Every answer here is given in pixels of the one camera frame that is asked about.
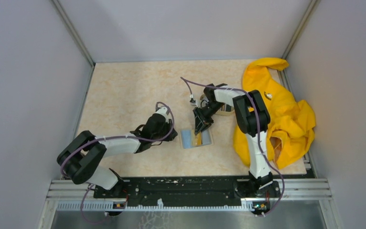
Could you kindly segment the beige card holder wallet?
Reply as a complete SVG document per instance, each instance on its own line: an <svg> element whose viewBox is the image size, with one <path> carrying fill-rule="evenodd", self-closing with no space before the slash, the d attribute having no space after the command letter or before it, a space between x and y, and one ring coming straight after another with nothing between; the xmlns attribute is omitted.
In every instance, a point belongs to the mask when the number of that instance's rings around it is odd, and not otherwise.
<svg viewBox="0 0 366 229"><path fill-rule="evenodd" d="M180 138L183 149L211 146L214 143L212 133L208 129L199 134L195 134L193 129L183 129L180 131Z"/></svg>

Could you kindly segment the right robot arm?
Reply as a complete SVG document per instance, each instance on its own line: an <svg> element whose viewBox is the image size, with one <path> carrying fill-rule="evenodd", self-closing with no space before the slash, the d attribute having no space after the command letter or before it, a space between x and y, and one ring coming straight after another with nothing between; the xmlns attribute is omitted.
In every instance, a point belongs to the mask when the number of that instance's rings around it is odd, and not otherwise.
<svg viewBox="0 0 366 229"><path fill-rule="evenodd" d="M212 116L225 104L234 109L237 126L245 135L249 151L249 190L252 195L261 197L273 182L273 175L266 155L266 136L270 115L258 90L246 92L230 88L226 84L209 84L204 87L208 99L205 107L193 109L195 127L198 135L208 129L214 120Z"/></svg>

